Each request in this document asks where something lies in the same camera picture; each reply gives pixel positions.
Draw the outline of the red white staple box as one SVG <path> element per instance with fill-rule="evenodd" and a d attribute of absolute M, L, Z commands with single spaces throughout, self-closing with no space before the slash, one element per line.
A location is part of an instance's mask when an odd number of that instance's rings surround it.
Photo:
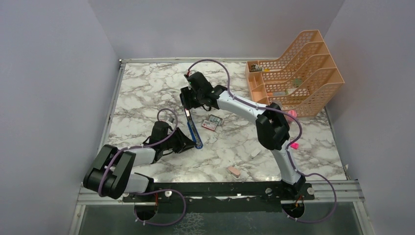
<path fill-rule="evenodd" d="M 216 127 L 217 127 L 217 124 L 215 124 L 214 122 L 211 122 L 209 120 L 204 120 L 202 122 L 202 127 L 214 132 Z"/>

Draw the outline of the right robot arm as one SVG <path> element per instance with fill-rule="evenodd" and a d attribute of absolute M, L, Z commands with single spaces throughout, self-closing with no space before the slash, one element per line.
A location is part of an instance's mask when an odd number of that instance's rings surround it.
<path fill-rule="evenodd" d="M 302 192 L 305 177 L 297 165 L 289 147 L 290 126 L 281 108 L 272 103 L 265 105 L 232 95 L 228 88 L 213 87 L 200 72 L 185 75 L 188 87 L 181 89 L 181 101 L 187 109 L 208 106 L 217 110 L 226 110 L 255 124 L 257 139 L 270 150 L 281 173 L 283 195 L 295 199 Z"/>

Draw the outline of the blue stapler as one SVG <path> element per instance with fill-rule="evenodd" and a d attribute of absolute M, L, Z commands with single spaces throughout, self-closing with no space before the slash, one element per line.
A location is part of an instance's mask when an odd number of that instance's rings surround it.
<path fill-rule="evenodd" d="M 192 136 L 193 141 L 196 143 L 195 148 L 196 149 L 202 149 L 203 148 L 203 143 L 202 140 L 200 138 L 200 135 L 197 131 L 196 125 L 192 119 L 191 113 L 188 109 L 184 108 L 184 112 L 186 115 L 186 120 L 187 120 L 187 125 L 190 131 L 190 134 Z"/>

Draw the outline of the pink eraser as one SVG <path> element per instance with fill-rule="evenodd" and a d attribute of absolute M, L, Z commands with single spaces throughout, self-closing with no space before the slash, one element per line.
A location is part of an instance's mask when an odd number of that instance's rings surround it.
<path fill-rule="evenodd" d="M 241 176 L 240 170 L 238 170 L 234 166 L 227 167 L 227 171 L 235 178 L 239 178 Z"/>

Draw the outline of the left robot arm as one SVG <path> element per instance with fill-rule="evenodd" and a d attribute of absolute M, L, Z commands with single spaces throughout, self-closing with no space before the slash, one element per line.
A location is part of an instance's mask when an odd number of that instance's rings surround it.
<path fill-rule="evenodd" d="M 135 193 L 140 200 L 148 201 L 154 194 L 154 179 L 132 169 L 195 147 L 196 143 L 180 128 L 156 121 L 151 135 L 141 145 L 123 149 L 110 144 L 102 146 L 83 179 L 83 187 L 101 197 L 118 199 L 125 193 Z"/>

